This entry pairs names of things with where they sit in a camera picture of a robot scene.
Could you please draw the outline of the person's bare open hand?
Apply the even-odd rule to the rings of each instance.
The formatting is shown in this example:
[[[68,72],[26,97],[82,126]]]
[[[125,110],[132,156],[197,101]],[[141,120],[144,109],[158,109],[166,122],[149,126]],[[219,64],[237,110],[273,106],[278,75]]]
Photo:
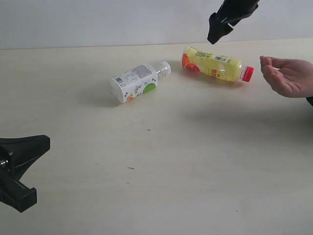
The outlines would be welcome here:
[[[313,65],[300,59],[260,57],[261,72],[272,90],[289,98],[313,95]]]

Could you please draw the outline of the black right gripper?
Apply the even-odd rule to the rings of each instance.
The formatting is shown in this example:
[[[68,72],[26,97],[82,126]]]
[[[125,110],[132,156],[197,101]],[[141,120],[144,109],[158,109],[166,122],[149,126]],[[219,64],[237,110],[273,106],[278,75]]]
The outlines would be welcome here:
[[[208,42],[215,44],[232,32],[233,26],[254,13],[258,3],[259,0],[224,0],[218,12],[209,17]]]

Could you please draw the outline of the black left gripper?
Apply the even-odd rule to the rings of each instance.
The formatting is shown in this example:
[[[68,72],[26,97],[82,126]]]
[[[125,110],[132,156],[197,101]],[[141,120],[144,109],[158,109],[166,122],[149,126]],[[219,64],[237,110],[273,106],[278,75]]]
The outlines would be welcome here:
[[[46,135],[1,138],[0,159],[7,162],[0,170],[0,201],[24,212],[37,203],[37,190],[23,185],[20,178],[43,154],[50,150]]]

